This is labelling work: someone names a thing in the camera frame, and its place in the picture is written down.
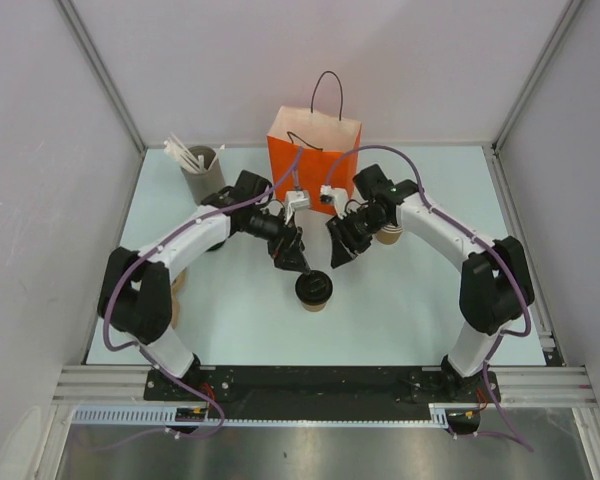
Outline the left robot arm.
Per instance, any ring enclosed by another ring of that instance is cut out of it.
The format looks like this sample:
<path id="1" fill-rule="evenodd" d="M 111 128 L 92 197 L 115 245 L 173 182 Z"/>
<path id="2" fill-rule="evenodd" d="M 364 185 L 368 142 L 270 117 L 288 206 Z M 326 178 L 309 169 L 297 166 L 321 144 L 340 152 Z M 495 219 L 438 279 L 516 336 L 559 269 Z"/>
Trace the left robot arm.
<path id="1" fill-rule="evenodd" d="M 98 315 L 168 372 L 165 385 L 179 399 L 194 397 L 201 387 L 199 359 L 172 326 L 172 285 L 194 260 L 239 232 L 265 240 L 276 268 L 310 271 L 301 228 L 265 209 L 262 201 L 272 196 L 267 179 L 244 170 L 233 186 L 207 196 L 163 239 L 140 250 L 118 247 L 109 255 Z"/>

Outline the single black cup lid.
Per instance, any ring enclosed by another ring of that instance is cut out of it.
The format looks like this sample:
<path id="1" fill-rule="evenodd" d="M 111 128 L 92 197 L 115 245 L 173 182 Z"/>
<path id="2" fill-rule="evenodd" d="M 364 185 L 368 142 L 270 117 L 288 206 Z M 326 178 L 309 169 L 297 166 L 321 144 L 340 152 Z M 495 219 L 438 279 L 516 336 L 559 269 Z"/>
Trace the single black cup lid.
<path id="1" fill-rule="evenodd" d="M 301 274 L 297 278 L 294 288 L 300 302 L 310 306 L 325 304 L 333 295 L 331 278 L 319 270 Z"/>

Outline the orange paper bag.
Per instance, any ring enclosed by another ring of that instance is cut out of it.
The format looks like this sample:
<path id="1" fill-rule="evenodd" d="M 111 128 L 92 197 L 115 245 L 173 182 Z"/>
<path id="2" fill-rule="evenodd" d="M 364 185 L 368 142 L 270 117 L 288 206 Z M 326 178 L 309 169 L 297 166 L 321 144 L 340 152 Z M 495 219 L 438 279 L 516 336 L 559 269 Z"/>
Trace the orange paper bag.
<path id="1" fill-rule="evenodd" d="M 295 186 L 307 191 L 311 209 L 335 213 L 320 201 L 320 188 L 328 184 L 347 194 L 354 189 L 362 123 L 342 114 L 335 116 L 308 108 L 282 106 L 267 133 L 276 197 L 283 200 Z"/>

